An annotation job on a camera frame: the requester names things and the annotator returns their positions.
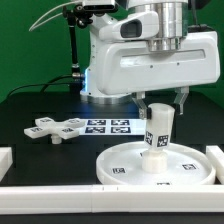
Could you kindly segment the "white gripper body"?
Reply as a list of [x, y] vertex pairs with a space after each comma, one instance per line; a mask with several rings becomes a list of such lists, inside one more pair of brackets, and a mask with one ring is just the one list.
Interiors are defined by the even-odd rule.
[[104, 42], [96, 57], [96, 85], [104, 94], [214, 83], [220, 76], [218, 37], [214, 31], [190, 33], [178, 50], [152, 51], [158, 14], [141, 12], [99, 30]]

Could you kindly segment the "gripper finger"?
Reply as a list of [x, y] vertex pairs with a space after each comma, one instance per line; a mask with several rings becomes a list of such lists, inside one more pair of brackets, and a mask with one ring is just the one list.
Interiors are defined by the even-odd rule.
[[147, 106], [144, 103], [145, 93], [136, 92], [132, 94], [132, 99], [139, 109], [139, 118], [144, 120], [147, 118]]
[[188, 87], [178, 87], [175, 89], [176, 97], [174, 103], [176, 105], [176, 111], [179, 115], [184, 112], [184, 103], [189, 95]]

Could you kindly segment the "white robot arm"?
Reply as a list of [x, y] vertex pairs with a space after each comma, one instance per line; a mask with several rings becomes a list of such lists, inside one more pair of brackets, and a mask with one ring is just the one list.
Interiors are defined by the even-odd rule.
[[217, 33], [188, 25], [194, 0], [83, 0], [81, 6], [93, 20], [85, 100], [112, 104], [131, 96], [146, 119], [147, 91], [173, 88], [182, 112], [191, 86], [219, 78]]

